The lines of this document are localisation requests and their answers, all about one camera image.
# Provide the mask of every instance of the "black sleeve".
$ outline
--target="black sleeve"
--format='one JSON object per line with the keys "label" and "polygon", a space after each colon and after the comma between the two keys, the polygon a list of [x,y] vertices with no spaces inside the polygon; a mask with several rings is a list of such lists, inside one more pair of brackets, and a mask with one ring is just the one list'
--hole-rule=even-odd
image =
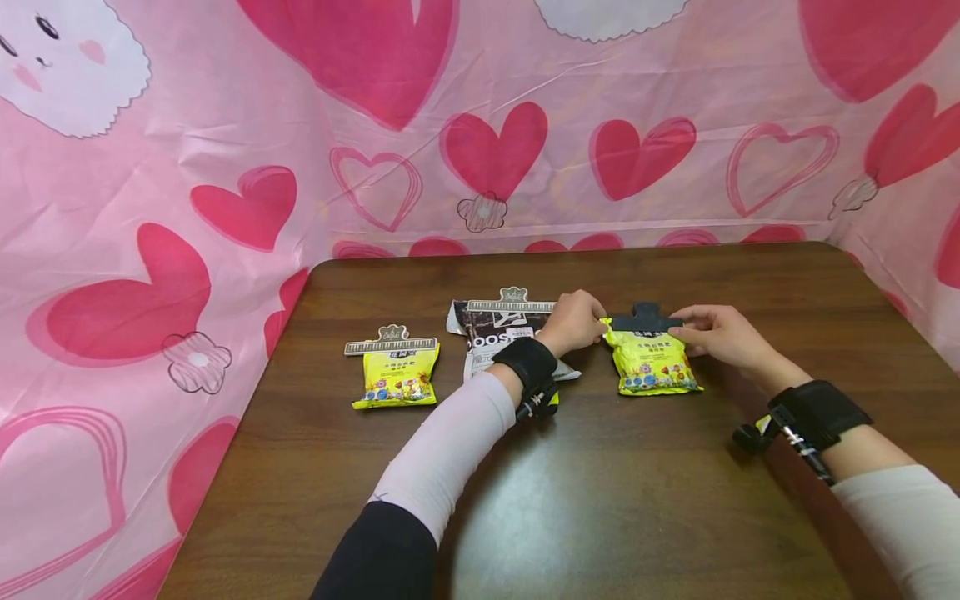
{"label": "black sleeve", "polygon": [[433,596],[437,543],[415,516],[371,502],[347,530],[310,600]]}

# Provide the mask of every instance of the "pink backdrop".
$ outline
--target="pink backdrop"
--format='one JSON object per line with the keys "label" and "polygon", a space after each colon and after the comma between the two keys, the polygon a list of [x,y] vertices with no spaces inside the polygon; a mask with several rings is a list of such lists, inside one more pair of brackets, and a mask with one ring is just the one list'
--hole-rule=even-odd
{"label": "pink backdrop", "polygon": [[330,258],[826,240],[960,368],[958,19],[3,3],[0,598],[153,597]]}

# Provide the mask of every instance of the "cartoon face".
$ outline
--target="cartoon face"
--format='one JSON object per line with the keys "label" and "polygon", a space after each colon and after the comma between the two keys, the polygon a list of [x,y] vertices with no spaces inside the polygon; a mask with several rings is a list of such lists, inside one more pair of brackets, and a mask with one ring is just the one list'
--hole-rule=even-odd
{"label": "cartoon face", "polygon": [[0,97],[63,135],[106,133],[149,65],[103,0],[0,2]]}
{"label": "cartoon face", "polygon": [[565,36],[604,41],[666,23],[686,0],[536,0],[547,27]]}

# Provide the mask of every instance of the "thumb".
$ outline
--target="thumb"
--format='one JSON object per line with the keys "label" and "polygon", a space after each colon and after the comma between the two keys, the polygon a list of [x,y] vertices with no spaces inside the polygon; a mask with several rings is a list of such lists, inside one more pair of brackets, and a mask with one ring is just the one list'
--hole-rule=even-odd
{"label": "thumb", "polygon": [[603,337],[603,336],[607,335],[607,330],[610,328],[610,326],[607,325],[607,324],[605,324],[605,323],[600,323],[599,321],[597,321],[597,322],[595,322],[595,323],[596,323],[596,324],[594,325],[594,330],[595,330],[595,332],[594,332],[593,335],[594,335],[594,336],[598,336],[598,337]]}
{"label": "thumb", "polygon": [[701,331],[700,329],[693,329],[691,327],[670,327],[667,333],[677,338],[684,344],[702,347],[707,345],[710,334],[709,331]]}

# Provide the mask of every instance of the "person's left hand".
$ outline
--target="person's left hand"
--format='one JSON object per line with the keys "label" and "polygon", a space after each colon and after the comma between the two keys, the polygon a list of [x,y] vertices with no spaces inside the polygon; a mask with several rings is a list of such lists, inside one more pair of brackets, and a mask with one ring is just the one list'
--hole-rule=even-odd
{"label": "person's left hand", "polygon": [[599,342],[607,333],[607,326],[599,320],[606,316],[600,300],[589,292],[563,294],[537,339],[560,358],[571,350]]}

